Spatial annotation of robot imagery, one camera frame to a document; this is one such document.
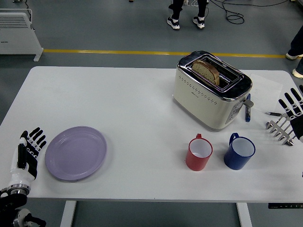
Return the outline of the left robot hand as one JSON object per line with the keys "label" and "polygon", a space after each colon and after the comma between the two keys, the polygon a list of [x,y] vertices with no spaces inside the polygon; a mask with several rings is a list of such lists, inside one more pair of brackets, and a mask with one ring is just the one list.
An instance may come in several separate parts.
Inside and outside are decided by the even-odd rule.
{"label": "left robot hand", "polygon": [[39,153],[46,144],[44,131],[39,127],[21,134],[13,155],[9,186],[23,184],[29,187],[31,185],[37,177]]}

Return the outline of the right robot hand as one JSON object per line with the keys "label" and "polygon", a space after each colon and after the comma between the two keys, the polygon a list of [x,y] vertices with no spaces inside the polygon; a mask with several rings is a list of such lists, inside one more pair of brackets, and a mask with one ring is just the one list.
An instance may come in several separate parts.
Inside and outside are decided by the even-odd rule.
{"label": "right robot hand", "polygon": [[279,99],[279,103],[284,108],[287,116],[290,118],[290,124],[292,126],[296,138],[300,142],[302,142],[303,141],[303,97],[294,88],[291,88],[290,91],[299,105],[297,105],[297,103],[287,92],[285,93],[285,98],[289,102],[291,108],[289,108],[288,105],[282,99]]}

